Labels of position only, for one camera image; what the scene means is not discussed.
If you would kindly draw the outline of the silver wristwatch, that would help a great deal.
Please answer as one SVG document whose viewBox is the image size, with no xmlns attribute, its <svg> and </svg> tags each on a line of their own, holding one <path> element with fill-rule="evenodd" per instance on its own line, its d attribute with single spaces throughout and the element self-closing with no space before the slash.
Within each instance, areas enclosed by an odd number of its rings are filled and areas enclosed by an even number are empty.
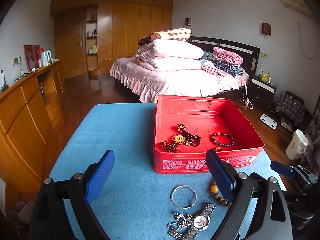
<svg viewBox="0 0 320 240">
<path fill-rule="evenodd" d="M 188 216 L 183 221 L 183 227 L 189 228 L 182 239 L 195 239 L 196 236 L 203 230 L 206 230 L 210 225 L 210 218 L 216 205 L 208 202 L 204 210 L 196 216 Z"/>
</svg>

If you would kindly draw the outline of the thin silver bangle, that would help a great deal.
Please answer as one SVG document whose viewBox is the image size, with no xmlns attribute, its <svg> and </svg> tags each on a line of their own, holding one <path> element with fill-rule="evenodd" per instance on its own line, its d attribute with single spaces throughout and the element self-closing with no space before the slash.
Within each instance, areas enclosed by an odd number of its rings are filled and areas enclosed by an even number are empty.
<svg viewBox="0 0 320 240">
<path fill-rule="evenodd" d="M 178 185 L 172 189 L 170 200 L 177 208 L 187 210 L 197 202 L 197 193 L 189 185 Z"/>
</svg>

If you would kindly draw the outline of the amber pendant dark beads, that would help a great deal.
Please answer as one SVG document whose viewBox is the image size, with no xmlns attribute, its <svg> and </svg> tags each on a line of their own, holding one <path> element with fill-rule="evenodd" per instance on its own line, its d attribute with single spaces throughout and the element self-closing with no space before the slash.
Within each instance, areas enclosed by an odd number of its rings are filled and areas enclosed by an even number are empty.
<svg viewBox="0 0 320 240">
<path fill-rule="evenodd" d="M 160 149 L 169 153 L 180 153 L 178 147 L 185 143 L 185 136 L 177 134 L 173 135 L 170 141 L 161 141 L 158 146 Z"/>
</svg>

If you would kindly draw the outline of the blue table cloth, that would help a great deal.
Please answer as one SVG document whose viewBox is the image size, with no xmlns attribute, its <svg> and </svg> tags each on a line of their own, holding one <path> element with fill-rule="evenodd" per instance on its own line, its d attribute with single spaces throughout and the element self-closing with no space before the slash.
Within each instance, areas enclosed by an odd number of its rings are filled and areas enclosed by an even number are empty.
<svg viewBox="0 0 320 240">
<path fill-rule="evenodd" d="M 50 176 L 67 180 L 100 160 L 107 150 L 115 155 L 114 167 L 91 207 L 111 239 L 168 239 L 167 224 L 174 212 L 199 214 L 214 199 L 209 172 L 162 174 L 153 168 L 156 121 L 155 103 L 94 106 L 57 159 Z M 239 172 L 275 176 L 264 149 Z M 170 200 L 172 189 L 189 185 L 197 193 L 196 204 L 179 209 Z"/>
</svg>

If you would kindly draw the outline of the plaid bag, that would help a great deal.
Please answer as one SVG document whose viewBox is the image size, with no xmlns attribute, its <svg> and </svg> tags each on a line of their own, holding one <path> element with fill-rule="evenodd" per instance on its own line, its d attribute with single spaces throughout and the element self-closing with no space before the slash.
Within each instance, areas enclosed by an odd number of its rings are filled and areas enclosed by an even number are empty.
<svg viewBox="0 0 320 240">
<path fill-rule="evenodd" d="M 290 91 L 279 94 L 274 111 L 295 128 L 303 128 L 306 108 L 304 100 Z"/>
</svg>

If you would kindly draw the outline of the black nightstand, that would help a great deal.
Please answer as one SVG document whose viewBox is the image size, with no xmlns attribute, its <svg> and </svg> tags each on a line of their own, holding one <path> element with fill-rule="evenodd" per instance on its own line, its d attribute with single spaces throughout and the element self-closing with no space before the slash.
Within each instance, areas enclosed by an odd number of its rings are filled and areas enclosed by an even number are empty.
<svg viewBox="0 0 320 240">
<path fill-rule="evenodd" d="M 277 86 L 253 77 L 249 85 L 248 95 L 255 101 L 255 106 L 263 111 L 270 110 Z"/>
</svg>

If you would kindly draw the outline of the yellow Pikachu toy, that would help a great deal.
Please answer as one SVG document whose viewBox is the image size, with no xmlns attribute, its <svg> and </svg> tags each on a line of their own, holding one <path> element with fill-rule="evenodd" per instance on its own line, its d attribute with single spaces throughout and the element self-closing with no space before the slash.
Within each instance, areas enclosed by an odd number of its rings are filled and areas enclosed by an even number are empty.
<svg viewBox="0 0 320 240">
<path fill-rule="evenodd" d="M 269 73 L 264 72 L 263 70 L 261 71 L 260 75 L 260 80 L 265 82 L 265 83 L 270 83 L 271 81 L 271 76 Z"/>
</svg>

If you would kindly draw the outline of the plaid folded clothes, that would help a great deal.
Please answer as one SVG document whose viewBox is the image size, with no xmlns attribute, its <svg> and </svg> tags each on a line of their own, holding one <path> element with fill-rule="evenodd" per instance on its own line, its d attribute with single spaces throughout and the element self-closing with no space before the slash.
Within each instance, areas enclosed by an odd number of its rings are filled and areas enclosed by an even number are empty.
<svg viewBox="0 0 320 240">
<path fill-rule="evenodd" d="M 209 57 L 208 60 L 211 61 L 217 69 L 222 70 L 228 74 L 231 74 L 233 77 L 242 76 L 246 73 L 244 68 L 242 68 L 241 66 L 235 66 L 228 62 L 214 59 L 212 57 Z"/>
</svg>

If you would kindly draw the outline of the bed with pink cover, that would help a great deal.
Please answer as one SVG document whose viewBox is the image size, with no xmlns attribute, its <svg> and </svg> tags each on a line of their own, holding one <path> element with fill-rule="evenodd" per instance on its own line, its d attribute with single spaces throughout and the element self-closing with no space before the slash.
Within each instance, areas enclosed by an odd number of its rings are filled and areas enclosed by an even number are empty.
<svg viewBox="0 0 320 240">
<path fill-rule="evenodd" d="M 191 36 L 187 41 L 204 51 L 199 59 L 201 68 L 173 72 L 155 72 L 137 64 L 135 57 L 116 59 L 110 74 L 125 87 L 139 96 L 142 103 L 156 103 L 160 95 L 228 98 L 232 101 L 241 98 L 245 86 L 255 75 L 260 49 L 239 42 L 211 37 Z M 213 48 L 220 47 L 240 55 L 244 62 L 240 65 L 246 73 L 233 77 L 217 69 L 209 57 L 223 59 L 213 54 Z"/>
</svg>

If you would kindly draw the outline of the pink folded clothes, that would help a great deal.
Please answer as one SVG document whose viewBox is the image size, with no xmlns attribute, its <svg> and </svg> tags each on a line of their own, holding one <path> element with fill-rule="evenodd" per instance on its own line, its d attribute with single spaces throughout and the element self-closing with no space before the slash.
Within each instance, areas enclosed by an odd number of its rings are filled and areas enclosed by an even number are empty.
<svg viewBox="0 0 320 240">
<path fill-rule="evenodd" d="M 221 59 L 223 59 L 224 61 L 233 64 L 233 65 L 241 65 L 244 60 L 243 58 L 238 55 L 235 52 L 232 51 L 228 51 L 228 50 L 224 50 L 220 47 L 214 47 L 213 48 L 213 54 Z"/>
</svg>

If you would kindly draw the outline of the white electric kettle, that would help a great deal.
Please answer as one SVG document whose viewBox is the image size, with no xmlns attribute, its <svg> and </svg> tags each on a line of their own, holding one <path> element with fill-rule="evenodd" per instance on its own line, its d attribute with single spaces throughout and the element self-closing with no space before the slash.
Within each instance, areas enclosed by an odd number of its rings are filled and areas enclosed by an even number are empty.
<svg viewBox="0 0 320 240">
<path fill-rule="evenodd" d="M 52 52 L 50 50 L 43 51 L 41 53 L 42 66 L 46 67 L 50 65 L 51 58 L 52 58 Z"/>
</svg>

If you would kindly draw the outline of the spotted cream blanket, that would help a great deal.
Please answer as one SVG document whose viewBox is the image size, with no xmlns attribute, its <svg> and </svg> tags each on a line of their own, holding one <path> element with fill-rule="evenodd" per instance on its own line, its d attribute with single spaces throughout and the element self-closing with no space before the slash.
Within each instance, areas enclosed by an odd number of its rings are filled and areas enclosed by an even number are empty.
<svg viewBox="0 0 320 240">
<path fill-rule="evenodd" d="M 176 41 L 187 41 L 192 35 L 191 29 L 188 28 L 178 28 L 171 29 L 166 31 L 156 31 L 148 36 L 144 37 L 138 42 L 138 45 L 141 47 L 145 44 L 149 44 L 157 39 L 162 40 L 176 40 Z"/>
</svg>

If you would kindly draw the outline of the wooden wardrobe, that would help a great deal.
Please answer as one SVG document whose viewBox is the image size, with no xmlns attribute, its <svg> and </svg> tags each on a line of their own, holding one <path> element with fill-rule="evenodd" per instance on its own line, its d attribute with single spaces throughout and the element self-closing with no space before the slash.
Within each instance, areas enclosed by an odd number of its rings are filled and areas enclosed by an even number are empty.
<svg viewBox="0 0 320 240">
<path fill-rule="evenodd" d="M 52 0 L 55 55 L 64 79 L 108 73 L 138 41 L 172 27 L 174 0 Z"/>
</svg>

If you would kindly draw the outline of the air conditioner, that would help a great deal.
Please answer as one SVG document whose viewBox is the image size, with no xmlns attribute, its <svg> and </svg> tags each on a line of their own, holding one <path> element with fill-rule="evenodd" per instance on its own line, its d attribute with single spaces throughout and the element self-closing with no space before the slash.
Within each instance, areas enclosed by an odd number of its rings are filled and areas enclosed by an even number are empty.
<svg viewBox="0 0 320 240">
<path fill-rule="evenodd" d="M 283 0 L 283 3 L 285 7 L 302 14 L 313 21 L 316 21 L 313 13 L 303 0 Z"/>
</svg>

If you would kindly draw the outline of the brown wall calendar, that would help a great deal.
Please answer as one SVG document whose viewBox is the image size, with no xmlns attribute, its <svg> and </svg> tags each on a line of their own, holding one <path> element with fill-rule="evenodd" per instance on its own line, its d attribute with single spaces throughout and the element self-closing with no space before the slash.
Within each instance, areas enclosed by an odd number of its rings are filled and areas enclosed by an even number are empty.
<svg viewBox="0 0 320 240">
<path fill-rule="evenodd" d="M 271 35 L 271 25 L 265 22 L 261 23 L 261 33 L 264 36 L 270 36 Z"/>
</svg>

